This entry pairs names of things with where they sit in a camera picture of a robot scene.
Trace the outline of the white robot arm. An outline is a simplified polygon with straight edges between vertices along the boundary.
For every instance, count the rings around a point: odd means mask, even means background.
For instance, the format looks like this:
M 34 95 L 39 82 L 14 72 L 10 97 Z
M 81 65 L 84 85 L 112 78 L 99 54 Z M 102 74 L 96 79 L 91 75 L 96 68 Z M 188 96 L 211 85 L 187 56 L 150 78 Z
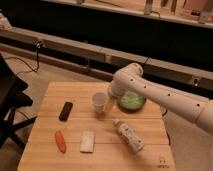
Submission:
M 143 68 L 138 63 L 119 69 L 109 84 L 109 96 L 119 98 L 126 91 L 135 92 L 213 135 L 213 100 L 148 81 L 142 75 Z

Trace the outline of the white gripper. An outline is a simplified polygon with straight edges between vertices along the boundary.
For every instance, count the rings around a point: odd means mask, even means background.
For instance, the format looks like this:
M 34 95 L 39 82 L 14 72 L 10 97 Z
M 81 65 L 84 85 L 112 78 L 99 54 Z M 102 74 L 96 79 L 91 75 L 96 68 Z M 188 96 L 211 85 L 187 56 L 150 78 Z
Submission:
M 115 81 L 112 81 L 107 89 L 108 95 L 110 98 L 119 98 L 124 94 L 124 89 Z M 109 113 L 115 104 L 114 99 L 108 99 L 105 104 L 104 111 Z

